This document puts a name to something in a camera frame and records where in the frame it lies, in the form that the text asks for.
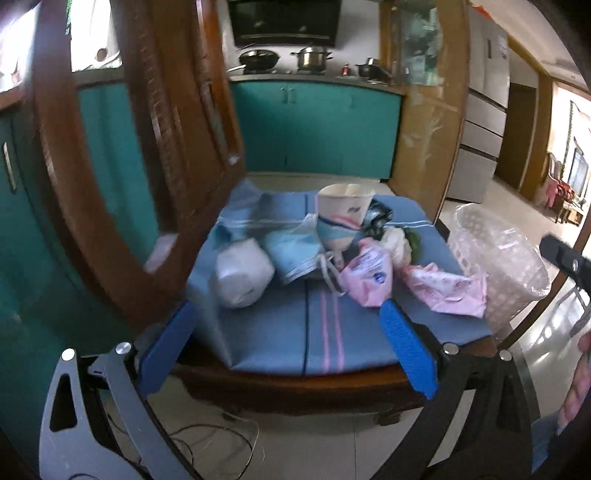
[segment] window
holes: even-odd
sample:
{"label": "window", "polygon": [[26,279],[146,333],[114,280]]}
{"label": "window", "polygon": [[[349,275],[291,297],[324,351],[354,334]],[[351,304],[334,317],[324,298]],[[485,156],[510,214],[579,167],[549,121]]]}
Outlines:
{"label": "window", "polygon": [[[109,0],[70,0],[72,71],[121,66]],[[39,5],[0,31],[0,91],[19,84],[31,59]]]}

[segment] kitchen counter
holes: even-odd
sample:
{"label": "kitchen counter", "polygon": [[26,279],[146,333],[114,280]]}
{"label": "kitchen counter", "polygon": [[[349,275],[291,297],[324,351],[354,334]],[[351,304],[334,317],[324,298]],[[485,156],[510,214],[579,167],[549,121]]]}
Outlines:
{"label": "kitchen counter", "polygon": [[[124,82],[123,67],[80,70],[72,72],[76,87],[81,89],[93,85]],[[13,85],[9,77],[0,76],[0,111],[17,105],[24,98],[24,85]]]}
{"label": "kitchen counter", "polygon": [[250,81],[264,81],[276,80],[283,82],[318,82],[318,83],[332,83],[336,85],[348,85],[351,87],[361,87],[371,90],[380,90],[381,92],[395,93],[396,95],[405,95],[406,88],[401,86],[388,86],[380,83],[369,83],[365,80],[347,79],[343,77],[332,77],[325,75],[306,75],[301,73],[260,73],[260,74],[246,74],[233,75],[228,78],[230,82],[250,82]]}

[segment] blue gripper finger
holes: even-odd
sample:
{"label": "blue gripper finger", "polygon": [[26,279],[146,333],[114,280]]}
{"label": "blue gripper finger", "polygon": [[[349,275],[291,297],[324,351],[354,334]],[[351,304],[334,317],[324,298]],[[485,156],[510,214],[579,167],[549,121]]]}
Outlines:
{"label": "blue gripper finger", "polygon": [[431,400],[437,391],[437,360],[418,337],[406,315],[390,300],[382,304],[379,318],[413,389]]}

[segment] cooking pot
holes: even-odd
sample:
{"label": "cooking pot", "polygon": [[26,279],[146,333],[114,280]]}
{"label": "cooking pot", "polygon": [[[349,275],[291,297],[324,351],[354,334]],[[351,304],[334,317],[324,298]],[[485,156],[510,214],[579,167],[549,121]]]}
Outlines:
{"label": "cooking pot", "polygon": [[369,57],[363,65],[356,65],[359,76],[369,80],[391,79],[392,74],[379,64],[378,59]]}
{"label": "cooking pot", "polygon": [[277,64],[279,55],[272,50],[248,50],[238,60],[250,72],[266,72]]}
{"label": "cooking pot", "polygon": [[326,60],[332,60],[331,51],[324,47],[306,47],[299,52],[291,52],[297,56],[297,67],[299,70],[320,73],[326,70]]}

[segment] white drawstring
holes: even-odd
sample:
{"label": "white drawstring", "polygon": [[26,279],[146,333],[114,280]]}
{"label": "white drawstring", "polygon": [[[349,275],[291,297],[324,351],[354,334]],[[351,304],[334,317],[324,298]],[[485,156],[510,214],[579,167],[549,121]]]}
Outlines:
{"label": "white drawstring", "polygon": [[341,286],[339,283],[339,270],[337,270],[337,268],[332,264],[332,262],[330,260],[326,259],[326,257],[331,254],[334,255],[334,253],[332,253],[332,252],[321,253],[321,254],[318,254],[317,258],[320,261],[320,269],[322,270],[322,277],[324,278],[324,281],[326,282],[326,284],[329,286],[330,291],[332,293],[335,293],[339,297],[342,297],[343,295],[345,295],[345,292],[338,291],[335,287],[335,284],[333,284],[332,280],[330,279],[329,270],[335,276],[337,283],[339,284],[339,287]]}

